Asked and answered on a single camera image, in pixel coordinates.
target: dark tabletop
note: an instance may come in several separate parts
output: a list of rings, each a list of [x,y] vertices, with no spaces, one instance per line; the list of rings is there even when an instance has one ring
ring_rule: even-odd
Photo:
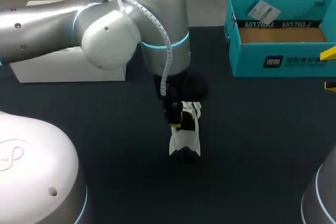
[[[169,158],[170,128],[141,52],[126,82],[20,84],[0,71],[0,110],[62,129],[84,167],[95,223],[299,224],[302,194],[334,145],[323,79],[236,79],[223,27],[191,28],[206,76],[199,160]]]

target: robotic arm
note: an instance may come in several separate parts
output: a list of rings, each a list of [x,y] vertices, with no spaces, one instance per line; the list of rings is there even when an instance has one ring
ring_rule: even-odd
[[[94,66],[113,69],[127,63],[141,43],[173,126],[182,123],[181,101],[198,102],[207,94],[204,81],[187,73],[186,0],[64,0],[3,10],[0,20],[3,65],[80,46]],[[189,129],[187,121],[183,127]]]

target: teal cardboard box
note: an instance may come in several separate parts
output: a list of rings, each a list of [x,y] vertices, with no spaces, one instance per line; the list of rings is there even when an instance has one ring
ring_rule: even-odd
[[[269,24],[249,15],[260,1],[281,11]],[[320,61],[336,46],[336,0],[228,0],[224,32],[236,77],[336,77],[336,60]]]

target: white box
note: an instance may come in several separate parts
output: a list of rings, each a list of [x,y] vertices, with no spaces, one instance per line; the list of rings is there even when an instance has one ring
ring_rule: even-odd
[[[30,1],[27,5],[56,1]],[[27,82],[124,81],[126,65],[115,70],[103,70],[92,65],[80,47],[67,48],[34,59],[11,63],[17,79]]]

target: white sneaker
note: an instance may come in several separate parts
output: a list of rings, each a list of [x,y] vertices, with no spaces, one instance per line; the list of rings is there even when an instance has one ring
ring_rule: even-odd
[[[186,131],[172,127],[172,137],[169,143],[169,155],[174,151],[179,151],[184,147],[188,147],[192,151],[201,155],[201,146],[199,144],[199,126],[198,119],[201,116],[201,104],[199,102],[182,102],[183,111],[192,115],[195,123],[195,131]]]

